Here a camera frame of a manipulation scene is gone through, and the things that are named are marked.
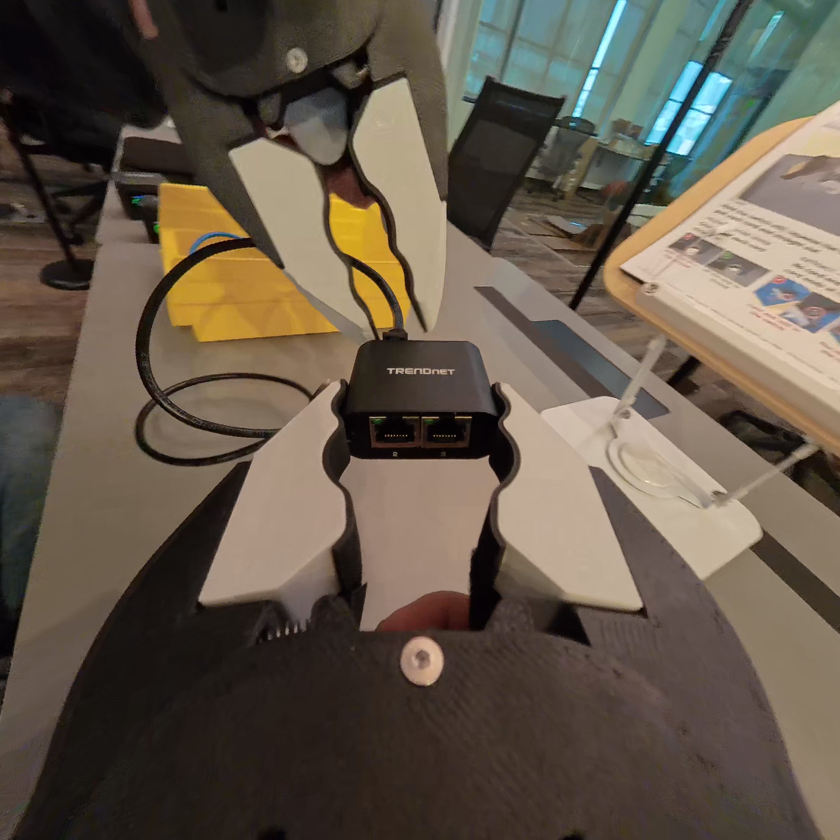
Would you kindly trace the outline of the person's leg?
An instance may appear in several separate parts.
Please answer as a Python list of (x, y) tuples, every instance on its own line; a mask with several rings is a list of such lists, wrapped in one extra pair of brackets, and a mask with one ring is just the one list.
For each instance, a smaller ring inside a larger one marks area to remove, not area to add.
[(60, 431), (52, 404), (1, 397), (1, 656), (14, 649)]

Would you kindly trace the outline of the printed instruction sheet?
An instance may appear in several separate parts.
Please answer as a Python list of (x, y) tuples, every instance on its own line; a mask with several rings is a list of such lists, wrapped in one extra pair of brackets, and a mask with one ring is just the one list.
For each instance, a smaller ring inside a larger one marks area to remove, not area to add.
[(838, 389), (838, 106), (816, 115), (622, 269), (698, 340)]

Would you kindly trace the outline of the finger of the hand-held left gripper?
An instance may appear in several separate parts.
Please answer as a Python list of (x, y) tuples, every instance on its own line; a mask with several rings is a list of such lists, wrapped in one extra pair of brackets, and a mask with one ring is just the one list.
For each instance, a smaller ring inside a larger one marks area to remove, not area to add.
[(316, 165), (265, 138), (239, 145), (228, 159), (286, 276), (332, 326), (355, 341), (368, 340), (368, 315), (331, 234), (329, 198)]
[(375, 85), (364, 98), (350, 133), (350, 155), (384, 212), (416, 320), (429, 333), (445, 292), (447, 214), (408, 79)]

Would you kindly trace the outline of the yellow plastic bin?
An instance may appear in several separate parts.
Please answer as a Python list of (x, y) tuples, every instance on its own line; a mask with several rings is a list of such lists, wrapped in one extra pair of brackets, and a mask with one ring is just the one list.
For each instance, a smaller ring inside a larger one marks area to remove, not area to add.
[[(165, 272), (192, 251), (245, 232), (204, 186), (160, 187), (160, 250)], [(402, 311), (411, 302), (403, 269), (391, 252), (380, 208), (365, 209), (330, 196), (330, 227), (342, 252), (376, 270), (394, 291)], [(336, 328), (260, 252), (236, 250), (191, 269), (166, 298), (169, 320), (189, 327), (199, 342), (254, 340), (334, 333)]]

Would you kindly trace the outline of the black metal pole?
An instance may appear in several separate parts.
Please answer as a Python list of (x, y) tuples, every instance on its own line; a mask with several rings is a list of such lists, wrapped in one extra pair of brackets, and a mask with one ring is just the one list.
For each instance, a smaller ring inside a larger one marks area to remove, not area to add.
[(695, 79), (692, 81), (691, 86), (686, 92), (684, 100), (680, 103), (674, 117), (668, 123), (662, 140), (654, 147), (654, 151), (651, 153), (648, 162), (645, 164), (636, 181), (630, 188), (624, 205), (621, 206), (615, 216), (615, 219), (605, 230), (602, 242), (596, 250), (595, 256), (589, 268), (585, 272), (581, 283), (576, 288), (576, 291), (568, 302), (568, 306), (571, 310), (576, 311), (588, 292), (591, 290), (599, 271), (605, 266), (608, 256), (612, 253), (631, 211), (635, 208), (639, 199), (643, 196), (645, 190), (654, 178), (660, 162), (665, 157), (671, 141), (676, 136), (677, 130), (684, 122), (688, 111), (697, 99), (697, 95), (705, 85), (709, 75), (711, 72), (716, 70), (721, 57), (730, 46), (733, 36), (735, 36), (738, 31), (738, 28), (745, 15), (748, 13), (752, 3), (752, 1), (737, 1), (733, 5), (730, 15), (721, 27), (719, 34), (708, 51)]

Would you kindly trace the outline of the black box with green lights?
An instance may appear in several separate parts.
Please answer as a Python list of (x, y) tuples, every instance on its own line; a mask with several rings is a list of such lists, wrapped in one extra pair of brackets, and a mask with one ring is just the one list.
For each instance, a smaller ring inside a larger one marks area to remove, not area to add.
[(112, 182), (127, 218), (141, 223), (149, 243), (159, 245), (161, 177), (118, 172)]

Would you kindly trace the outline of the person's right hand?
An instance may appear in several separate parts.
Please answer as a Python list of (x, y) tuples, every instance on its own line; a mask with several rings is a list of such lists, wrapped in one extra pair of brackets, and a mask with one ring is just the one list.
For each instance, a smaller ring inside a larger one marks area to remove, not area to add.
[(454, 591), (423, 595), (381, 620), (381, 633), (425, 634), (427, 631), (469, 630), (469, 596)]

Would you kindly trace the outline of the flattened cardboard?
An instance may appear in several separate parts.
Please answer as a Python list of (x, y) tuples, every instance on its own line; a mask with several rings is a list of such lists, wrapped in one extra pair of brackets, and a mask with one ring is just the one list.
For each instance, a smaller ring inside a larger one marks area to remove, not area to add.
[(519, 226), (555, 253), (594, 254), (606, 234), (601, 223), (580, 224), (556, 215), (528, 216)]

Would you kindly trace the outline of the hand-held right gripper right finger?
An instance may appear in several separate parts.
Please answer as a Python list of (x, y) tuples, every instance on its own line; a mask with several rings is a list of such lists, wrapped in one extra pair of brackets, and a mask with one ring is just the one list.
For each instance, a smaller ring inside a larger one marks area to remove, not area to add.
[(644, 605), (591, 466), (510, 385), (489, 465), (498, 480), (469, 568), (469, 627), (483, 629), (503, 600), (535, 609), (550, 627), (566, 606), (636, 615)]

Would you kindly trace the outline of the grey office chair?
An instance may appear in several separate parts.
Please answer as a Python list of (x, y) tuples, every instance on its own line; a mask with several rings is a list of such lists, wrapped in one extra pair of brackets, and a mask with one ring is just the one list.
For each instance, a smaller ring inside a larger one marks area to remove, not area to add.
[(563, 178), (571, 172), (584, 143), (593, 136), (595, 124), (592, 121), (562, 117), (557, 122), (540, 163), (540, 173), (543, 179), (550, 183), (553, 196), (556, 197), (560, 193)]

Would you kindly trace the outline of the black ethernet switch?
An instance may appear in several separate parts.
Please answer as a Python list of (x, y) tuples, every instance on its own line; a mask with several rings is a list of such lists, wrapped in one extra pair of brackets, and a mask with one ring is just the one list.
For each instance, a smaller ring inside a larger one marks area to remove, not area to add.
[(500, 408), (473, 343), (382, 339), (360, 346), (340, 414), (357, 459), (483, 459)]

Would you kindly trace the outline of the black stanchion post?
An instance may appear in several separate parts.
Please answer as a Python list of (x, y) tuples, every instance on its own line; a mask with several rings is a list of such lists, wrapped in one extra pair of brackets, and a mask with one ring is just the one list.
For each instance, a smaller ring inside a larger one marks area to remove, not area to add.
[(12, 127), (10, 122), (6, 122), (6, 131), (9, 142), (24, 169), (28, 183), (37, 195), (49, 228), (63, 256), (62, 259), (48, 263), (40, 270), (38, 275), (40, 282), (47, 287), (60, 291), (87, 291), (91, 283), (94, 261), (79, 258), (75, 255), (65, 229), (58, 219), (51, 198), (36, 171), (35, 165), (30, 160), (17, 130)]

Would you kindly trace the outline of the black mesh office chair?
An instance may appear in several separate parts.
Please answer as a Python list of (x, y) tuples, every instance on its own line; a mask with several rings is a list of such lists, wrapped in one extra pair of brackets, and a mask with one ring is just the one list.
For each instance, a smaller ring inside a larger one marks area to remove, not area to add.
[(448, 155), (447, 199), (448, 221), (484, 250), (565, 102), (485, 79)]

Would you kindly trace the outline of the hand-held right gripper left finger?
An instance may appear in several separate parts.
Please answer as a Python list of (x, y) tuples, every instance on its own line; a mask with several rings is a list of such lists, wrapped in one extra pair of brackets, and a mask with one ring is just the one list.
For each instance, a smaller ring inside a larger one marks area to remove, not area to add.
[(325, 385), (249, 462), (201, 606), (274, 602), (301, 626), (319, 600), (338, 597), (361, 628), (361, 540), (342, 483), (351, 462), (341, 415), (347, 385)]

